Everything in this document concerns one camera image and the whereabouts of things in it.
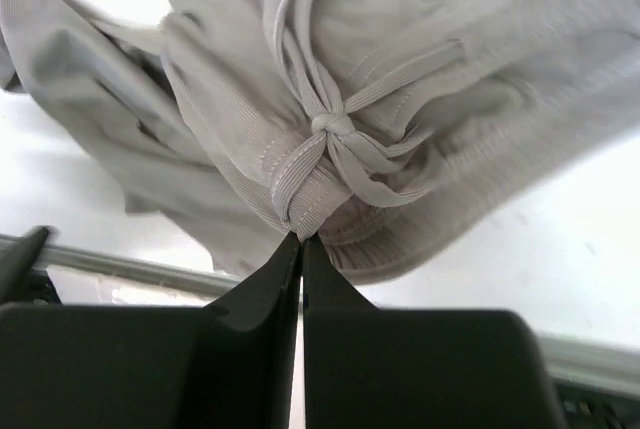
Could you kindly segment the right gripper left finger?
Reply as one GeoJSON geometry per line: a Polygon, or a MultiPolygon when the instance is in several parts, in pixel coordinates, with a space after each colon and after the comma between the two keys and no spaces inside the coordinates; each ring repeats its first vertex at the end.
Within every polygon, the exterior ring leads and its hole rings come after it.
{"type": "Polygon", "coordinates": [[[204,307],[76,306],[27,299],[45,236],[1,257],[5,428],[285,428],[300,245],[204,307]]]}

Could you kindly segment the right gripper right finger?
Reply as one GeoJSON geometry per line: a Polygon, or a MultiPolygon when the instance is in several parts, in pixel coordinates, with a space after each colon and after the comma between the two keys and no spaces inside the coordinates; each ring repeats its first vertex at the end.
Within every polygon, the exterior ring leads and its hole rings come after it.
{"type": "Polygon", "coordinates": [[[303,246],[310,428],[563,428],[529,326],[507,310],[382,309],[303,246]]]}

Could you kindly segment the grey trousers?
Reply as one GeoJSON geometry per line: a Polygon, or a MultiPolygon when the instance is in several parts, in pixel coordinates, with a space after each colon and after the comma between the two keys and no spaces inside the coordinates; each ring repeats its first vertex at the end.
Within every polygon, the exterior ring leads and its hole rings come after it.
{"type": "Polygon", "coordinates": [[[400,276],[639,122],[639,0],[1,0],[1,86],[244,277],[283,234],[400,276]]]}

